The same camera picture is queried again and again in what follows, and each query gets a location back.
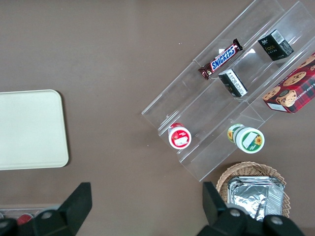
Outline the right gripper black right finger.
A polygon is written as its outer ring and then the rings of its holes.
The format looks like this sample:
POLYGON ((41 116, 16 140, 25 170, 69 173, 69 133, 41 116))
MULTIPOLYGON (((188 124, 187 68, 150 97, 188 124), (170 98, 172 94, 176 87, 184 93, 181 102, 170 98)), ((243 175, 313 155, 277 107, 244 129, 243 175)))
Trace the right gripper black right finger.
POLYGON ((234 207, 228 208, 212 182, 204 182, 202 205, 208 225, 203 236, 245 236, 247 215, 234 207))

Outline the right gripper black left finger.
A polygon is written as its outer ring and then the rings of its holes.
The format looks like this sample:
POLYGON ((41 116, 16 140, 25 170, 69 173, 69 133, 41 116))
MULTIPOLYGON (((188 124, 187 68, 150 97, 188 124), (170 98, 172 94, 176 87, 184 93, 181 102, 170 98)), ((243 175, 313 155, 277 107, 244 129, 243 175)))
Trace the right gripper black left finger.
POLYGON ((36 236, 74 236, 92 209, 89 182, 83 182, 58 207, 41 212, 33 220, 36 236))

